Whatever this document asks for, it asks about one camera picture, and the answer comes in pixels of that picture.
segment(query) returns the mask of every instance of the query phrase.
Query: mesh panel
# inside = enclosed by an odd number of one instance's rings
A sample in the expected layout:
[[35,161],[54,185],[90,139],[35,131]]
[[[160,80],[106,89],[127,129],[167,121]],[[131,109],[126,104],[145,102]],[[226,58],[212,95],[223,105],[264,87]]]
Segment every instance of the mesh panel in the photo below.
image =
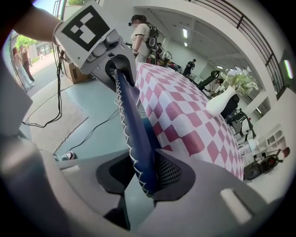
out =
[[159,154],[155,157],[154,162],[160,189],[166,188],[180,180],[182,171],[178,166]]

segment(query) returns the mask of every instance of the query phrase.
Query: sneaker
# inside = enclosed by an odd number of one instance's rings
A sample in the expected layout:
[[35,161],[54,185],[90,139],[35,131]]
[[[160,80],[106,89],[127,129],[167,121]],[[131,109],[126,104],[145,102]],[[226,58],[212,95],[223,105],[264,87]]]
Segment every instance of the sneaker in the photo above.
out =
[[76,155],[72,151],[66,152],[64,155],[61,156],[62,161],[74,160],[76,159]]

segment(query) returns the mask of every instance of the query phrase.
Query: ceiling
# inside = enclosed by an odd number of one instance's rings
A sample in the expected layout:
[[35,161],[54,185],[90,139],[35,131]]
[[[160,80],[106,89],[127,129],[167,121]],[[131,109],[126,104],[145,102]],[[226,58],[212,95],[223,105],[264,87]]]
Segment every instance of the ceiling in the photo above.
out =
[[[223,36],[217,29],[212,29],[189,15],[180,15],[160,9],[149,9],[149,11],[167,29],[173,41],[182,45],[187,42],[188,48],[205,58],[213,66],[222,66],[225,69],[234,68],[234,66],[246,69],[249,66],[252,70],[251,75],[257,80],[259,91],[261,90],[261,79],[253,70],[252,65],[248,63],[248,59],[229,38]],[[188,32],[187,39],[183,35],[183,28]],[[253,99],[259,91],[253,90],[250,97]]]

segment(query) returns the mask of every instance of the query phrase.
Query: checkered tablecloth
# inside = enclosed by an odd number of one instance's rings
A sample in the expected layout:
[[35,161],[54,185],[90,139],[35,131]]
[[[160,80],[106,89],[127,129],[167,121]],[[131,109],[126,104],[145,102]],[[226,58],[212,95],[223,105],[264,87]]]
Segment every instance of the checkered tablecloth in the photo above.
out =
[[137,64],[136,86],[163,149],[219,165],[243,179],[238,144],[221,115],[206,111],[208,99],[182,74]]

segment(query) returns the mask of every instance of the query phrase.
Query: cardboard box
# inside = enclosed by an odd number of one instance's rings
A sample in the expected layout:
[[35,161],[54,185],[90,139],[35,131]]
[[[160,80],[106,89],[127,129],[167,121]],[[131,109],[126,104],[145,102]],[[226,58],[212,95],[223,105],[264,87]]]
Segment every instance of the cardboard box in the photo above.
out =
[[73,84],[86,81],[89,75],[82,74],[80,70],[72,63],[64,62],[67,77],[71,79]]

